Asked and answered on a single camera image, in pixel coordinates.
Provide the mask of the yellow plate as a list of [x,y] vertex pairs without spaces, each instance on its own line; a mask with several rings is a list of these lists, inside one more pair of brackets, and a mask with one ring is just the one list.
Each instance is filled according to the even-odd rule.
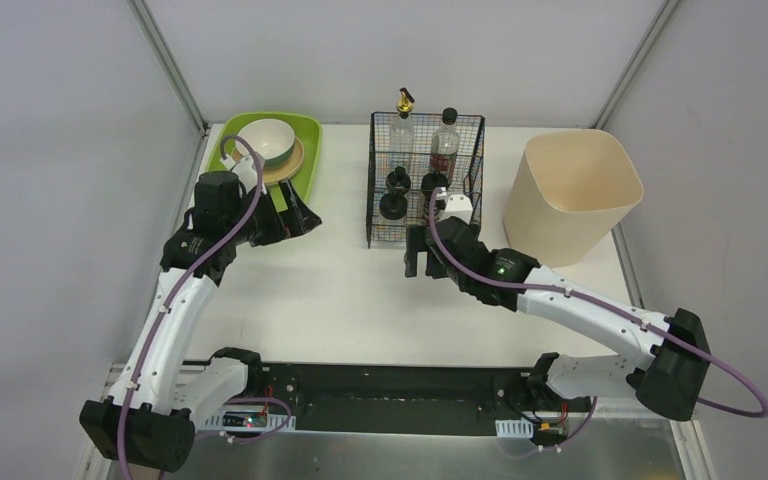
[[[243,154],[243,146],[237,143],[231,150],[236,160],[239,160]],[[287,180],[295,175],[301,168],[304,160],[304,146],[300,139],[294,139],[292,147],[279,157],[265,158],[263,165],[264,183],[267,186],[274,185],[279,181]]]

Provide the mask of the salt grinder jar black lid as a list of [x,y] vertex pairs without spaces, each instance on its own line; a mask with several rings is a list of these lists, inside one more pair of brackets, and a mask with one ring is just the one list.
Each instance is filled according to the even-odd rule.
[[443,188],[447,189],[449,187],[449,179],[448,177],[439,171],[431,171],[429,173],[426,173],[420,183],[420,191],[421,193],[429,197],[432,192],[437,188]]

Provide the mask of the white spice jar black cap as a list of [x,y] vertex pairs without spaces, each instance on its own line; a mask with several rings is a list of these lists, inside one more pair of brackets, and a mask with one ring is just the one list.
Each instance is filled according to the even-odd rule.
[[403,166],[396,166],[386,177],[387,193],[405,196],[411,189],[411,178]]

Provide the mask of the white ceramic bowl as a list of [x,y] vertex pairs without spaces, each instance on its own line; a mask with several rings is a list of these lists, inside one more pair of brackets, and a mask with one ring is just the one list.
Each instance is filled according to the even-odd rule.
[[289,124],[278,119],[255,120],[245,125],[238,136],[262,157],[265,170],[285,164],[295,149],[295,132]]

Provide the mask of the clear bottle red label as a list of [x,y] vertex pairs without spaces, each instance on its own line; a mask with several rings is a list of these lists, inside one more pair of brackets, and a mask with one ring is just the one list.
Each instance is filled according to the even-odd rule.
[[441,116],[441,125],[434,132],[431,140],[429,166],[433,171],[444,175],[448,183],[454,179],[460,147],[460,135],[455,128],[457,119],[458,112],[455,108],[445,108]]

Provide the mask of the clear bottle gold pourer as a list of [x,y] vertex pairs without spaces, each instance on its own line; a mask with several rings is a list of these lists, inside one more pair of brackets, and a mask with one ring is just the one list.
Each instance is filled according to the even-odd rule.
[[415,100],[406,87],[400,89],[396,116],[390,123],[389,147],[395,166],[406,167],[414,150],[415,126],[412,112]]

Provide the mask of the pepper grinder jar black lid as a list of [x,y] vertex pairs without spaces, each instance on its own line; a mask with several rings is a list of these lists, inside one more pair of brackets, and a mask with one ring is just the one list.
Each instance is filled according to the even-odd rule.
[[379,201],[379,212],[386,220],[400,220],[408,210],[408,201],[404,195],[395,193],[384,194]]

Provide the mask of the small brown spice bottle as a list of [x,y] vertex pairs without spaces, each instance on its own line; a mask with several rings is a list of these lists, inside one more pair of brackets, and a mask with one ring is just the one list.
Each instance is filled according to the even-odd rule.
[[420,219],[423,227],[428,227],[431,223],[436,222],[440,213],[440,208],[437,206],[436,196],[431,194],[426,196],[420,207]]

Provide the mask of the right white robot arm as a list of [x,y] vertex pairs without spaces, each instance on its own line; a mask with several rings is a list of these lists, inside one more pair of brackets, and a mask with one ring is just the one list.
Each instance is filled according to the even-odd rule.
[[405,275],[449,278],[488,306],[524,313],[581,334],[609,349],[595,357],[544,353],[527,386],[562,399],[635,398],[670,420],[687,421],[699,402],[710,351],[699,316],[636,309],[564,279],[537,259],[510,248],[488,249],[458,218],[407,229]]

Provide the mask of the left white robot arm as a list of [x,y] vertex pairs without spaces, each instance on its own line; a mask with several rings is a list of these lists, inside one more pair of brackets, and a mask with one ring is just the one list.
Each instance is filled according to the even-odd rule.
[[88,400],[79,423],[109,460],[165,472],[186,462],[196,432],[234,397],[266,403],[270,393],[258,353],[223,347],[195,379],[178,378],[195,327],[241,244],[267,246],[317,228],[289,181],[278,184],[278,210],[254,180],[228,171],[202,174],[194,205],[163,246],[155,298],[120,377],[101,400]]

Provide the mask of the green plastic tub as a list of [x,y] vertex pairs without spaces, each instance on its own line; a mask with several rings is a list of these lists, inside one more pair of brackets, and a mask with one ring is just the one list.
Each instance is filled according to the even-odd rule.
[[[255,120],[266,118],[282,120],[289,124],[295,132],[295,136],[300,139],[304,146],[304,160],[301,168],[291,178],[283,181],[290,181],[303,201],[307,202],[312,191],[322,140],[322,125],[318,120],[297,113],[249,112],[231,118],[216,133],[220,139],[230,134],[238,135],[238,132],[245,125]],[[285,208],[285,204],[278,183],[270,186],[266,185],[266,187],[276,209],[282,211]]]

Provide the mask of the beige plastic bin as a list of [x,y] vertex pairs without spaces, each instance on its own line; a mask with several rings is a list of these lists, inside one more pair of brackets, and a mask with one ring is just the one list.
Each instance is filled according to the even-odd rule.
[[502,214],[511,248],[550,267],[582,260],[644,197],[620,141],[596,129],[526,143]]

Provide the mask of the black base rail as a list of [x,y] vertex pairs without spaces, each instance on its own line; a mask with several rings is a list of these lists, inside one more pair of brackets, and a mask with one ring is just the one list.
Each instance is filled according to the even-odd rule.
[[203,414],[204,427],[269,431],[528,437],[538,420],[583,413],[525,368],[264,362],[245,390]]

